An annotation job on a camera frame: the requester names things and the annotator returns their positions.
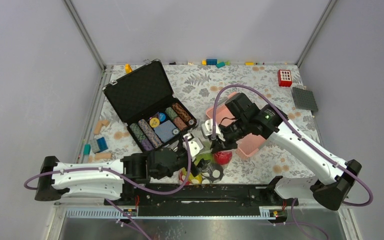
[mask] open case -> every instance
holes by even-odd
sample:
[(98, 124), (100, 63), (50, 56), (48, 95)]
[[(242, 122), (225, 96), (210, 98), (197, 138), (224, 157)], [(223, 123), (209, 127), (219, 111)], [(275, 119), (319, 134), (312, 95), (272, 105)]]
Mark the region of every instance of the open case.
[(153, 60), (102, 88), (142, 152), (158, 150), (197, 126), (196, 118), (173, 96), (160, 60)]

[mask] red cube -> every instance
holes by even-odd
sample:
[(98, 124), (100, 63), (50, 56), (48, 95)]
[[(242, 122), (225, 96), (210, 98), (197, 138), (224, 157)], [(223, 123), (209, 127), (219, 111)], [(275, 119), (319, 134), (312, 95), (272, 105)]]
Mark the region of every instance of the red cube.
[(277, 80), (280, 87), (290, 87), (292, 85), (292, 75), (290, 70), (279, 70), (277, 72)]

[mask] white wall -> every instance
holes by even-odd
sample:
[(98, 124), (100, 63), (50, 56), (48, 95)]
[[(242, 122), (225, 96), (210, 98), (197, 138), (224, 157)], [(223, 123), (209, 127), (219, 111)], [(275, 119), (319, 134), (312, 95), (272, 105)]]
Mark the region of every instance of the white wall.
[(23, 183), (74, 161), (99, 75), (61, 0), (0, 1), (0, 240), (41, 238), (51, 204)]
[[(364, 239), (384, 239), (384, 0), (339, 1), (301, 75), (324, 144), (360, 161), (373, 190), (373, 204), (355, 210)], [(367, 199), (361, 187), (351, 191), (353, 201)]]
[(73, 0), (107, 64), (298, 60), (329, 0)]

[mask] pink tray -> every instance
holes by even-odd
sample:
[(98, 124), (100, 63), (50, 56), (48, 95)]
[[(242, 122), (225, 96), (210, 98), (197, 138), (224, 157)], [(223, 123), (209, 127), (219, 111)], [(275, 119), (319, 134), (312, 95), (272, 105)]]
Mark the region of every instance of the pink tray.
[[(229, 96), (227, 96), (227, 99), (233, 97), (237, 92), (231, 93)], [(213, 118), (213, 107), (210, 107), (206, 110), (206, 116), (211, 119)], [(234, 116), (232, 113), (229, 111), (229, 109), (226, 107), (226, 105), (223, 103), (223, 105), (219, 105), (217, 107), (217, 112), (215, 113), (215, 121), (220, 124), (223, 118), (230, 118), (233, 119)], [(233, 120), (230, 119), (225, 119), (221, 124), (223, 126), (227, 126), (233, 122)], [(253, 134), (248, 134), (242, 140), (240, 140), (237, 145), (236, 149), (236, 154), (241, 158), (241, 159), (247, 159), (254, 154), (256, 154), (261, 145), (266, 141), (262, 136), (256, 136)]]

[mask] poker chip case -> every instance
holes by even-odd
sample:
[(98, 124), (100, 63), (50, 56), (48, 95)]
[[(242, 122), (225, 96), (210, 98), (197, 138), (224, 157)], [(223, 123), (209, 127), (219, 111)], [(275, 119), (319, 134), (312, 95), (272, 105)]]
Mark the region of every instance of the poker chip case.
[[(117, 80), (110, 81), (109, 84), (102, 88), (102, 91), (120, 120), (127, 125), (127, 130), (142, 152), (158, 150), (172, 144), (179, 140), (188, 130), (197, 126), (196, 118), (179, 99), (174, 97), (173, 88), (161, 61), (158, 59)], [(158, 113), (166, 115), (166, 119), (161, 122), (161, 126), (171, 126), (172, 124), (163, 124), (170, 121), (178, 129), (173, 129), (172, 138), (169, 139), (167, 135), (162, 137), (164, 140), (169, 139), (167, 141), (149, 137), (152, 134), (157, 136), (155, 131), (151, 132), (155, 128), (150, 126), (143, 128), (143, 120), (149, 124), (149, 120)], [(143, 131), (145, 138), (143, 135), (138, 136), (138, 129)]]

